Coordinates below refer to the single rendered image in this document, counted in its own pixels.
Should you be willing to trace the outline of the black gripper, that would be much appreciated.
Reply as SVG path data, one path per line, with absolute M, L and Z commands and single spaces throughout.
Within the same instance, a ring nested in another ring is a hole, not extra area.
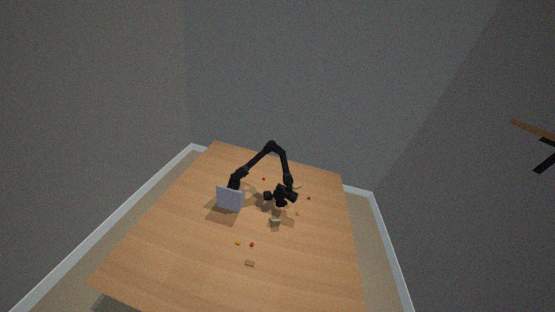
M 273 196 L 274 197 L 280 197 L 280 196 L 277 195 L 277 188 L 276 188 L 276 190 L 274 190 L 273 194 L 271 194 L 271 192 L 268 191 L 268 192 L 263 192 L 263 195 L 264 195 L 264 201 L 265 200 L 272 200 Z M 283 195 L 282 197 L 286 198 L 285 195 Z M 280 197 L 280 198 L 282 198 L 282 197 Z

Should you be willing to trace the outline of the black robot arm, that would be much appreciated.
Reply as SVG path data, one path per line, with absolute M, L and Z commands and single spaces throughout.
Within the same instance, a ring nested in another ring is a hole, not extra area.
M 241 166 L 235 173 L 231 174 L 231 178 L 228 181 L 227 188 L 231 188 L 233 190 L 238 190 L 240 187 L 240 180 L 244 178 L 248 173 L 248 171 L 257 163 L 259 162 L 267 153 L 274 152 L 280 156 L 282 168 L 283 168 L 283 183 L 284 185 L 277 184 L 277 195 L 282 197 L 283 195 L 286 196 L 292 203 L 297 201 L 297 197 L 299 193 L 296 193 L 292 189 L 293 178 L 289 171 L 288 162 L 286 158 L 286 151 L 281 148 L 274 140 L 269 140 L 264 148 L 254 156 L 249 162 L 245 165 Z M 288 191 L 288 190 L 289 191 Z M 285 197 L 275 197 L 276 199 L 276 206 L 277 207 L 284 207 L 288 205 L 287 200 Z

